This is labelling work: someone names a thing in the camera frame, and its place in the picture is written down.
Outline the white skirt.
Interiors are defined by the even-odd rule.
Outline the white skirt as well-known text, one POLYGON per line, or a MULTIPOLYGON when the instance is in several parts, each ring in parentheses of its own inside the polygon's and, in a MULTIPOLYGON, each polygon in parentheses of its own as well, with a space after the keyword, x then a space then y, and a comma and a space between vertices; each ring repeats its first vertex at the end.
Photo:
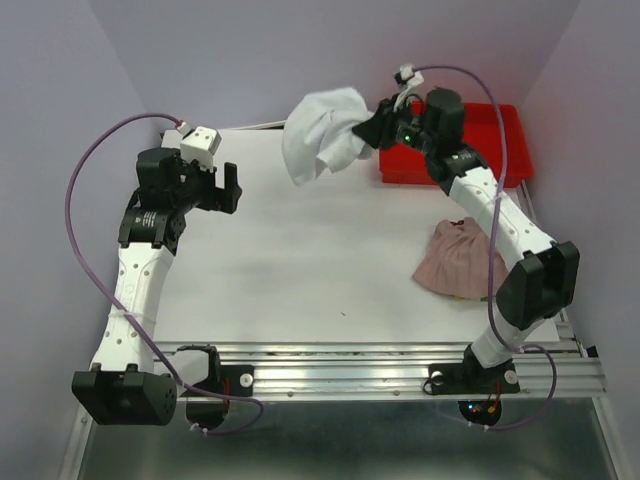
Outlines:
POLYGON ((373 148, 352 128, 371 117, 364 98, 352 87, 306 95, 288 116, 282 134, 282 156, 294 185, 370 158, 373 148))

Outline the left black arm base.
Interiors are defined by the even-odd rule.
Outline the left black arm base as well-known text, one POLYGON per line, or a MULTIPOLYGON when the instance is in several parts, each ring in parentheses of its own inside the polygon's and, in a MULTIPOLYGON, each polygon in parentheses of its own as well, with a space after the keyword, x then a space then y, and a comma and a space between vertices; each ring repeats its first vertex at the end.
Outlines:
MULTIPOLYGON (((182 345, 176 350, 175 359, 178 372, 196 388, 243 399, 253 396, 254 367, 223 363, 213 345, 182 345)), ((229 400, 213 399, 181 387, 178 390, 188 399, 185 414, 194 430, 205 434, 223 432, 223 424, 231 413, 229 400)))

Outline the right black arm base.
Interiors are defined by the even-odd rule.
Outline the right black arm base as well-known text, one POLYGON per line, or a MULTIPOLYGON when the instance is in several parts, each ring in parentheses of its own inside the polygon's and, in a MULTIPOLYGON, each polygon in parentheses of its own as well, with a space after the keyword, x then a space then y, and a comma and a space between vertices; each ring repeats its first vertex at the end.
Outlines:
POLYGON ((521 389, 512 360, 485 369, 468 345, 459 363, 431 364, 422 391, 429 396, 460 396, 458 408, 463 418, 490 428, 501 418, 502 397, 521 389))

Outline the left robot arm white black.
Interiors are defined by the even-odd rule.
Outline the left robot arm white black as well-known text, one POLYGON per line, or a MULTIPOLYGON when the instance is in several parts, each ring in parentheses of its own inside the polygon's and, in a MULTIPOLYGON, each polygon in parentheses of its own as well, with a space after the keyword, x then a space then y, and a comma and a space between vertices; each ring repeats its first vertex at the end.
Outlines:
POLYGON ((242 189, 235 164, 216 170, 185 160, 175 148, 139 153, 138 187, 118 233, 118 279, 107 290, 112 307, 101 343, 71 389, 99 425, 164 426, 184 380, 153 340, 163 286, 193 209, 232 214, 242 189))

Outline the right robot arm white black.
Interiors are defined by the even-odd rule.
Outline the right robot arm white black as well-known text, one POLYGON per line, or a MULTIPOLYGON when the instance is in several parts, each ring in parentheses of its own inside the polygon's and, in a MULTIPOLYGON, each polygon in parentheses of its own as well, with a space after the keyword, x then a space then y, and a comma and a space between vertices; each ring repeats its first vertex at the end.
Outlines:
POLYGON ((489 290, 489 326, 460 366, 463 384, 482 390, 496 368, 520 350, 528 336, 573 300, 580 253, 537 227, 504 193, 487 161, 463 140, 465 106, 454 91, 436 88, 421 113, 394 96, 353 133, 375 149, 404 145, 423 154, 429 177, 473 218, 490 239, 508 275, 489 290))

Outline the red plastic tray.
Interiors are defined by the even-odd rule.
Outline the red plastic tray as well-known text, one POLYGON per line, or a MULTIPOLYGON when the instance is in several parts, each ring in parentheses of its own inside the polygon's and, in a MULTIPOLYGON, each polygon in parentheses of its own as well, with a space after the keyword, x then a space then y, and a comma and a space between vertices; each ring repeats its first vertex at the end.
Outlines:
MULTIPOLYGON (((510 104, 500 104, 499 109, 504 124, 507 151, 504 186, 515 188, 523 180, 533 177, 534 168, 518 110, 510 104)), ((493 106, 490 103, 466 103, 465 110, 463 140, 488 161, 494 175, 499 177, 503 166, 502 143, 493 106)), ((383 183, 436 185, 427 173, 424 156, 403 145, 379 153, 379 171, 383 183)))

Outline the pink pleated skirt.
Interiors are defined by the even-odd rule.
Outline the pink pleated skirt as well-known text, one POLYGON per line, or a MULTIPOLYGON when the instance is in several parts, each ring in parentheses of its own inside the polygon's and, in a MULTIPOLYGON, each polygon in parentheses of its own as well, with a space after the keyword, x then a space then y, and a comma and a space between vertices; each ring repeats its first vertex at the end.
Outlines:
POLYGON ((448 297, 487 297, 489 237, 471 217, 440 221, 412 280, 448 297))

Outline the yellow green skirt underneath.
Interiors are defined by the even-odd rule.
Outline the yellow green skirt underneath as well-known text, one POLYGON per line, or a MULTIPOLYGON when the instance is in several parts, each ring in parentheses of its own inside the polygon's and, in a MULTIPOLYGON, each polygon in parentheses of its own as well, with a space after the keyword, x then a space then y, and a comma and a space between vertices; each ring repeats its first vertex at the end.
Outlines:
POLYGON ((457 301, 467 301, 467 302, 487 302, 489 297, 463 297, 463 296, 453 296, 454 300, 457 301))

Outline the aluminium rail frame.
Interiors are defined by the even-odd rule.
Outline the aluminium rail frame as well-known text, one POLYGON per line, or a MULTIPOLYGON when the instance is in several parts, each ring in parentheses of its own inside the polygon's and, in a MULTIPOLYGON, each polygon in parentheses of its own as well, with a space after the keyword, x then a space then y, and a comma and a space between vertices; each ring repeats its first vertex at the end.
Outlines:
POLYGON ((193 368, 216 346, 254 369, 265 405, 240 434, 190 430, 183 398, 165 427, 96 424, 82 414, 68 479, 618 479, 604 372, 565 321, 516 361, 521 393, 483 433, 457 404, 430 397, 430 366, 458 361, 486 325, 474 303, 423 292, 410 278, 431 228, 460 208, 433 188, 347 182, 250 187, 232 216, 195 211, 167 277, 156 338, 193 368))

